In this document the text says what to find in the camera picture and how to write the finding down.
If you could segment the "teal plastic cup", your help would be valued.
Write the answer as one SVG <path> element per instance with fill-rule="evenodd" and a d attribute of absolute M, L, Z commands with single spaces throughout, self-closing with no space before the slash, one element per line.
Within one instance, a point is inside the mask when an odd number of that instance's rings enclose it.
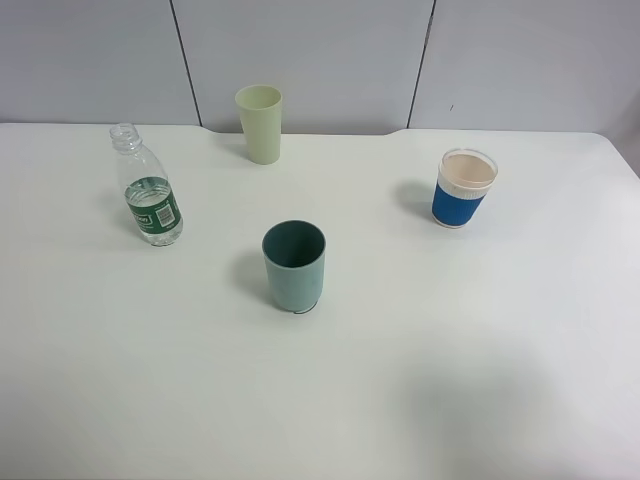
<path fill-rule="evenodd" d="M 304 220 L 283 221 L 266 232 L 262 252 L 276 305 L 295 314 L 313 309 L 323 290 L 323 232 Z"/>

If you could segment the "clear plastic water bottle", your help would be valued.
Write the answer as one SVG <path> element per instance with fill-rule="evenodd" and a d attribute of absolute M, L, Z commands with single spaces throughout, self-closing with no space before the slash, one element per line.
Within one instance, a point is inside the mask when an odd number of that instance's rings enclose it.
<path fill-rule="evenodd" d="M 119 187 L 141 234 L 152 246 L 173 244 L 182 234 L 183 217 L 162 163 L 133 124 L 116 124 L 109 134 Z"/>

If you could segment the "blue sleeved paper cup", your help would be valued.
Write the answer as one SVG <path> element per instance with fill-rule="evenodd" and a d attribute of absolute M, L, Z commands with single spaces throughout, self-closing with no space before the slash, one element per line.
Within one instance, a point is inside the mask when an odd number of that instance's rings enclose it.
<path fill-rule="evenodd" d="M 473 217 L 498 175 L 498 166 L 473 149 L 452 149 L 438 165 L 431 213 L 447 228 L 461 228 Z"/>

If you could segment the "pale yellow plastic cup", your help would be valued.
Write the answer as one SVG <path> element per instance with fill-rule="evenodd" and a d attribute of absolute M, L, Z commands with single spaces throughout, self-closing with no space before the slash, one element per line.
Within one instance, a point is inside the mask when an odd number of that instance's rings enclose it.
<path fill-rule="evenodd" d="M 282 94 L 269 85 L 252 85 L 235 95 L 249 158 L 260 165 L 280 157 Z"/>

